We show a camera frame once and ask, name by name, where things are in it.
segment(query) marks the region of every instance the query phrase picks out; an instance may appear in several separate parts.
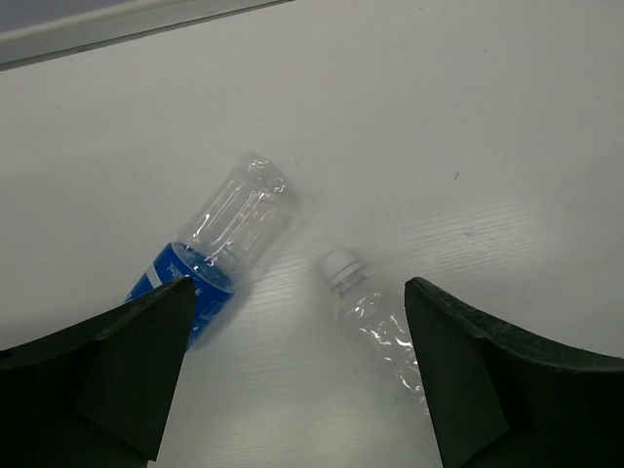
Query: white bottle cap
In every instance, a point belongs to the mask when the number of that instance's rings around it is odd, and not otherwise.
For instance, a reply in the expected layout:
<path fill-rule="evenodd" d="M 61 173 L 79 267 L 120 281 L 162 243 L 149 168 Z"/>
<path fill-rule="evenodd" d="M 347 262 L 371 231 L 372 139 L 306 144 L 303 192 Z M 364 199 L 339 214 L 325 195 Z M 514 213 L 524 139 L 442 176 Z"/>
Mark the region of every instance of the white bottle cap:
<path fill-rule="evenodd" d="M 332 288 L 363 268 L 364 265 L 345 247 L 333 251 L 319 263 L 321 274 Z"/>

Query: white table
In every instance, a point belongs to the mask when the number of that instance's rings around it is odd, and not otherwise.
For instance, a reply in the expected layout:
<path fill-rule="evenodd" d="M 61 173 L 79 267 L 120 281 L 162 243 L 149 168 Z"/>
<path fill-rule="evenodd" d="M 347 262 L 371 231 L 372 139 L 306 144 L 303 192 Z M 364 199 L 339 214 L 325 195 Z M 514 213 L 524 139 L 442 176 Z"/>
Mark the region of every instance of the white table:
<path fill-rule="evenodd" d="M 302 226 L 189 353 L 156 466 L 419 466 L 314 260 L 624 356 L 624 3 L 297 0 L 0 74 L 0 348 L 118 303 L 234 159 Z"/>

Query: plastic bottle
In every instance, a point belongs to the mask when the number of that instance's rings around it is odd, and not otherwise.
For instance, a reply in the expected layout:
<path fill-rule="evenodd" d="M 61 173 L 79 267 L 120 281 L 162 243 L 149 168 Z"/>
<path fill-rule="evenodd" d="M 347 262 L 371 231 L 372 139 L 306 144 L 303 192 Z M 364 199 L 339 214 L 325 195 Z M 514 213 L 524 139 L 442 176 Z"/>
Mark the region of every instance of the plastic bottle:
<path fill-rule="evenodd" d="M 355 364 L 409 419 L 429 419 L 405 308 L 348 249 L 323 258 L 319 269 L 337 304 L 335 318 Z"/>
<path fill-rule="evenodd" d="M 190 347 L 288 228 L 295 209 L 293 187 L 273 163 L 243 156 L 213 198 L 149 265 L 126 301 L 177 276 L 192 278 L 197 305 Z"/>

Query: bottle with blue label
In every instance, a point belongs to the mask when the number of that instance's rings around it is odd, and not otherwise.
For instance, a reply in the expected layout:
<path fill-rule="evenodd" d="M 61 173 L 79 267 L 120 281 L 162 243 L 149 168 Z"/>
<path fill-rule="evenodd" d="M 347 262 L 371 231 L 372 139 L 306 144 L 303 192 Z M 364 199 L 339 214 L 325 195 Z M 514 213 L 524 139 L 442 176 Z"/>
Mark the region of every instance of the bottle with blue label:
<path fill-rule="evenodd" d="M 296 205 L 291 183 L 271 161 L 243 156 L 213 198 L 156 256 L 126 301 L 178 276 L 192 278 L 197 302 L 190 347 L 288 229 Z"/>

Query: blue label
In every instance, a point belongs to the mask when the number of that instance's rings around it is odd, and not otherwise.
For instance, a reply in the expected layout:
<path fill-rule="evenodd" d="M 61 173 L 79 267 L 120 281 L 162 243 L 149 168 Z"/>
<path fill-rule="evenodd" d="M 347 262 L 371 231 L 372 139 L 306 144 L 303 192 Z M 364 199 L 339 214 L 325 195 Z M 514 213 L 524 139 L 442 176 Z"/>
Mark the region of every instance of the blue label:
<path fill-rule="evenodd" d="M 195 321 L 193 329 L 188 340 L 188 345 L 193 344 L 204 328 L 211 322 L 213 317 L 221 311 L 225 303 L 230 300 L 233 292 L 225 291 L 229 288 L 220 289 L 214 284 L 209 283 L 196 272 L 204 273 L 204 277 L 214 279 L 215 284 L 221 284 L 226 287 L 230 286 L 229 278 L 221 272 L 217 267 L 210 266 L 197 253 L 187 249 L 185 253 L 190 256 L 197 265 L 187 266 L 176 252 L 174 246 L 168 244 L 162 252 L 149 265 L 143 276 L 140 277 L 135 287 L 126 296 L 124 302 L 129 302 L 137 297 L 149 293 L 164 283 L 168 283 L 178 276 L 187 276 L 195 283 Z"/>

